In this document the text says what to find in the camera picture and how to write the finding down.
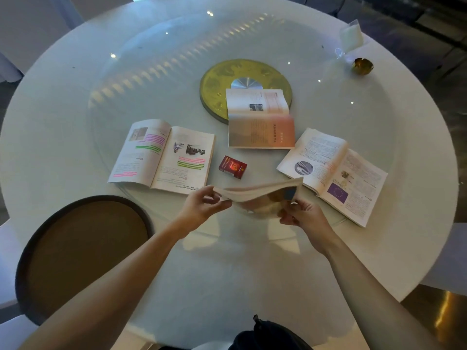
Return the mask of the open textbook with highlighted lines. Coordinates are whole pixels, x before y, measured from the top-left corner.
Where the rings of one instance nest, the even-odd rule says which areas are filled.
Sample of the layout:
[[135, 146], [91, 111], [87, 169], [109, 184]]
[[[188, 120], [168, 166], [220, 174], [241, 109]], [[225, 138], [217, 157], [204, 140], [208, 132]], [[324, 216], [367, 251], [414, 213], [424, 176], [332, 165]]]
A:
[[160, 119], [132, 124], [108, 183], [190, 194], [207, 184], [216, 136]]

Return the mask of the black bag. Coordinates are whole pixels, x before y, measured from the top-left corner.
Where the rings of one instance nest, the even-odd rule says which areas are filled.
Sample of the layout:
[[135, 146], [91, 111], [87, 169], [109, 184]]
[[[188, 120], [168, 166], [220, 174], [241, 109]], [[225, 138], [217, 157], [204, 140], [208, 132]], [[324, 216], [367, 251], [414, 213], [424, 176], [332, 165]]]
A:
[[193, 349], [161, 346], [159, 350], [314, 350], [288, 328], [254, 316], [254, 328], [239, 333], [233, 341], [210, 341]]

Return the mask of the gold round turntable base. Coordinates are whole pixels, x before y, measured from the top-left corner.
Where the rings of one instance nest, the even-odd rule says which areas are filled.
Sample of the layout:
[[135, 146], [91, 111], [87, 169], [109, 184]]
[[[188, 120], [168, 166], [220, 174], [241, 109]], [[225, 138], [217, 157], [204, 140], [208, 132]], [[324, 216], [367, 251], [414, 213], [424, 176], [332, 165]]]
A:
[[293, 99], [290, 83], [271, 65], [251, 59], [222, 61], [205, 72], [199, 93], [206, 111], [224, 124], [228, 124], [227, 89], [280, 89], [289, 108]]

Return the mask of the small gold bowl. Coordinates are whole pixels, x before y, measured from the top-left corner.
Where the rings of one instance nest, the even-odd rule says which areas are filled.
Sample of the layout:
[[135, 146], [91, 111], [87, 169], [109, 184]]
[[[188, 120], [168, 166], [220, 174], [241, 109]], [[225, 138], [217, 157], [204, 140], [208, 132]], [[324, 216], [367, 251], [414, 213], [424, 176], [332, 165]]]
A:
[[366, 76], [372, 72], [374, 64], [365, 58], [356, 58], [352, 64], [352, 72], [359, 76]]

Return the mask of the clear plastic sign holder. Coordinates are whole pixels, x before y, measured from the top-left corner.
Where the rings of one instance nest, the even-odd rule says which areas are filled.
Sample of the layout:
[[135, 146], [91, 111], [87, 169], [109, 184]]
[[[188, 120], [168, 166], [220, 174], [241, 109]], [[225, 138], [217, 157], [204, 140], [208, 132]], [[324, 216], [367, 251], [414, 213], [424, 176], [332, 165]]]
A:
[[364, 45], [363, 32], [361, 31], [359, 21], [355, 19], [340, 29], [340, 48], [337, 48], [335, 53], [338, 58], [342, 58]]

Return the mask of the person's left forearm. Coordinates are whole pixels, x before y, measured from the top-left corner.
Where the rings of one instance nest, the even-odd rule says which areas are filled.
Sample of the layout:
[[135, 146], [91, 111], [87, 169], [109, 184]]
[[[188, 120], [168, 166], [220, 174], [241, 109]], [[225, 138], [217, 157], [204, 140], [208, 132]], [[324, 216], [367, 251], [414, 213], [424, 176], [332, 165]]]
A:
[[69, 300], [18, 350], [110, 350], [172, 248], [189, 233], [170, 223]]

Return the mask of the person's right hand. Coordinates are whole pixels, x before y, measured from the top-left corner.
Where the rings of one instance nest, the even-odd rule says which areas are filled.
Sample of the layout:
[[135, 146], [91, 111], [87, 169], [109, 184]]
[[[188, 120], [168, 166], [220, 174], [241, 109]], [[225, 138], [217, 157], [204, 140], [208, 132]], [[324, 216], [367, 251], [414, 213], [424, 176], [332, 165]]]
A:
[[328, 257], [330, 247], [339, 238], [324, 216], [321, 207], [309, 202], [309, 211], [291, 211], [291, 202], [282, 202], [282, 209], [278, 212], [278, 217], [280, 217], [279, 222], [284, 225], [301, 228], [315, 250]]

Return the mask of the open textbook with blue flag picture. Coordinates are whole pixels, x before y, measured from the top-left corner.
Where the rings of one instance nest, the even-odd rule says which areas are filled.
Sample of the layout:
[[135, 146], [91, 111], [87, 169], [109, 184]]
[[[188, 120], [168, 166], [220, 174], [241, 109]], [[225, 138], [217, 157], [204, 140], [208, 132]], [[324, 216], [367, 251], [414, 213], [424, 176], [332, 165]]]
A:
[[302, 184], [365, 228], [387, 173], [349, 148], [344, 139], [307, 128], [277, 170]]

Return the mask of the person's right forearm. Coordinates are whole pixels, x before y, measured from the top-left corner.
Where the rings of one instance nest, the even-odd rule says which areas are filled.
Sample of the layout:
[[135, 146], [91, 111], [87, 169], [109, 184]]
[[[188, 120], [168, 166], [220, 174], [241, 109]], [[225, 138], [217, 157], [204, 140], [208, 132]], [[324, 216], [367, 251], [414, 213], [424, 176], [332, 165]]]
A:
[[324, 255], [370, 350], [443, 350], [336, 234]]

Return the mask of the small red box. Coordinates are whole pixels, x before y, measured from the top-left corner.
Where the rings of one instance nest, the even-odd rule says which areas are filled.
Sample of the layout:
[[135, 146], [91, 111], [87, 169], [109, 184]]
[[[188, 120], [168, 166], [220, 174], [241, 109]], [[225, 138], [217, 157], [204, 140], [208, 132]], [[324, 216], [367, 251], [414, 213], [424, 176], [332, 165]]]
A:
[[247, 166], [248, 165], [242, 161], [239, 161], [230, 156], [224, 156], [219, 165], [219, 171], [224, 172], [240, 180], [244, 175]]

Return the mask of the round glass turntable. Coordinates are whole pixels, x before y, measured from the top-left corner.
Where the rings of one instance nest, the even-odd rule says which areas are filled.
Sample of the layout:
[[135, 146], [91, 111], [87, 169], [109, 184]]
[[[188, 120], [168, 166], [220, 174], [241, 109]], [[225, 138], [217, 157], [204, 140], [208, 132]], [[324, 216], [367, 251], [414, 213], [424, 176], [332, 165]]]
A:
[[[312, 26], [259, 13], [194, 14], [154, 25], [130, 38], [108, 61], [88, 103], [87, 127], [110, 171], [130, 125], [160, 119], [215, 136], [208, 184], [248, 187], [304, 176], [311, 186], [324, 170], [310, 161], [316, 144], [277, 166], [289, 152], [266, 145], [279, 118], [261, 89], [283, 91], [294, 120], [292, 138], [307, 129], [345, 140], [383, 171], [395, 151], [395, 112], [375, 74], [353, 73], [336, 40]], [[276, 124], [276, 139], [285, 137]]]

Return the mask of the brown round chair seat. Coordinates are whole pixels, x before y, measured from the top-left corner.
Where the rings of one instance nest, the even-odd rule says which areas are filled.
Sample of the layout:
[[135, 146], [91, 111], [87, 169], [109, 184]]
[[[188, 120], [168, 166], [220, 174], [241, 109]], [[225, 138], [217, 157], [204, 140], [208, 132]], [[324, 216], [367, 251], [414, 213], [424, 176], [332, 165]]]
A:
[[117, 195], [79, 199], [29, 239], [15, 275], [20, 311], [34, 324], [51, 315], [154, 235], [149, 214]]

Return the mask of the thin beige paperback book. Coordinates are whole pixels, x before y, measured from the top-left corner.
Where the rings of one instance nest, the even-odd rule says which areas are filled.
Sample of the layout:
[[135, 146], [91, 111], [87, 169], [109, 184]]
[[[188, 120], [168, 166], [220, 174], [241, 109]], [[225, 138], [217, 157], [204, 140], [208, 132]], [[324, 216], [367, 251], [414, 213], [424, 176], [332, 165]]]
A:
[[268, 183], [247, 188], [213, 188], [223, 199], [232, 202], [232, 207], [246, 216], [258, 219], [278, 217], [284, 201], [295, 201], [303, 178]]

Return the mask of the open book with orange page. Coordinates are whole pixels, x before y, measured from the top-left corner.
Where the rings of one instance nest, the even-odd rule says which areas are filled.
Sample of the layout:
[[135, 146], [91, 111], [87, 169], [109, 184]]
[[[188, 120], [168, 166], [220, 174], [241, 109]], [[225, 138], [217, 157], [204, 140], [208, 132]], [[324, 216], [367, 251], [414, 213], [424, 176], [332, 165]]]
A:
[[295, 147], [294, 118], [282, 90], [227, 89], [228, 146], [289, 150]]

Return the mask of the person's left hand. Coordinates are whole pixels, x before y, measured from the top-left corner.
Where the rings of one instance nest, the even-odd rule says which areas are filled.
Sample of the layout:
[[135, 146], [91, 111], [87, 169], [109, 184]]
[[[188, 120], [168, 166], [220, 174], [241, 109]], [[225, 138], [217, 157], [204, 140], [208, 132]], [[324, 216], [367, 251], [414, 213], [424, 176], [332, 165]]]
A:
[[222, 200], [221, 195], [214, 191], [213, 185], [204, 186], [191, 192], [174, 220], [177, 229], [183, 236], [196, 230], [211, 216], [218, 213], [205, 212], [205, 198], [220, 198]]

